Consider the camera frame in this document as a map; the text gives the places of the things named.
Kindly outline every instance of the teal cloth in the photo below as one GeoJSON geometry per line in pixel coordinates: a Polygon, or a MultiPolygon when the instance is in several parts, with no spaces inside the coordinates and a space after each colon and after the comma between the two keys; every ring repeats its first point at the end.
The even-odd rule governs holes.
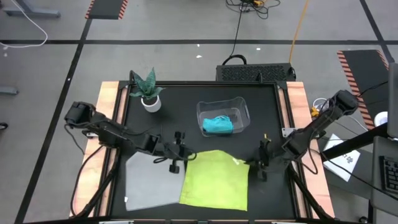
{"type": "Polygon", "coordinates": [[[205,118],[203,129],[206,133],[231,134],[234,126],[228,116],[218,116],[213,119],[205,118]]]}

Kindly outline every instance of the clear plastic container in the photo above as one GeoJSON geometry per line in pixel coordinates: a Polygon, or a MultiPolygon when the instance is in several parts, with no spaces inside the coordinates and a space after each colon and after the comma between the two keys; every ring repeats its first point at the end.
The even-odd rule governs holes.
{"type": "Polygon", "coordinates": [[[227,116],[233,125],[233,130],[231,134],[242,132],[250,124],[250,116],[248,106],[244,98],[236,97],[232,100],[223,100],[217,102],[199,102],[197,104],[197,116],[199,128],[202,135],[205,137],[225,135],[222,133],[208,133],[203,129],[203,120],[214,119],[218,116],[227,116]]]}

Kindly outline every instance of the concrete floor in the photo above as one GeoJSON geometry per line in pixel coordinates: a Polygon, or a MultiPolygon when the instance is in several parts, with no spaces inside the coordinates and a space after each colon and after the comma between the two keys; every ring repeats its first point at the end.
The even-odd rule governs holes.
{"type": "MultiPolygon", "coordinates": [[[[34,19],[50,40],[78,40],[90,0],[30,0],[32,5],[57,9],[59,19],[34,19]]],[[[243,14],[238,39],[289,40],[295,32],[305,0],[283,1],[270,9],[268,20],[243,14]]],[[[398,40],[395,0],[366,1],[385,40],[398,40]]],[[[239,14],[223,0],[131,1],[121,21],[93,21],[88,40],[233,39],[239,14]]],[[[0,13],[1,40],[38,40],[43,35],[26,18],[0,13]]],[[[300,40],[377,40],[359,1],[310,1],[298,36],[300,40]]],[[[10,127],[0,134],[0,222],[14,223],[22,198],[76,52],[74,44],[47,44],[28,49],[0,50],[0,85],[18,87],[17,96],[0,96],[0,121],[10,127]]],[[[398,58],[398,45],[389,45],[398,58]]],[[[338,50],[378,49],[379,45],[296,45],[292,65],[303,81],[308,102],[349,89],[337,59],[338,50]]],[[[100,45],[83,47],[49,153],[30,203],[25,222],[67,218],[69,200],[82,154],[63,130],[63,116],[73,101],[95,104],[103,81],[127,80],[134,69],[145,74],[157,70],[158,80],[214,80],[215,68],[231,53],[231,44],[100,45]]],[[[289,59],[290,45],[237,45],[249,63],[278,63],[289,59]]],[[[359,113],[354,116],[363,123],[359,113]]],[[[352,120],[341,121],[357,133],[352,120]]],[[[84,146],[86,141],[73,132],[84,146]]],[[[353,134],[331,125],[328,134],[353,134]]],[[[356,221],[367,215],[363,198],[330,186],[337,218],[356,221]]],[[[379,223],[397,223],[387,214],[379,223]]]]}

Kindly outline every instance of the gray cloth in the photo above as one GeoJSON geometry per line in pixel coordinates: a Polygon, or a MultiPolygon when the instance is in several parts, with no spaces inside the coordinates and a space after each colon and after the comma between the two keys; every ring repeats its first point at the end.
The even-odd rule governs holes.
{"type": "Polygon", "coordinates": [[[183,161],[177,161],[178,174],[169,172],[172,160],[158,164],[157,157],[141,152],[135,153],[126,162],[126,210],[152,208],[178,203],[185,178],[183,161]]]}

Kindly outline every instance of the lime green cloth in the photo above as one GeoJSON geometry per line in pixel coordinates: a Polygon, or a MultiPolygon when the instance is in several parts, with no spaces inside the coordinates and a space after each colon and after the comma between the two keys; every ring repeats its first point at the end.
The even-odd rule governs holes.
{"type": "Polygon", "coordinates": [[[248,173],[248,165],[226,152],[198,153],[188,162],[180,203],[247,211],[248,173]]]}

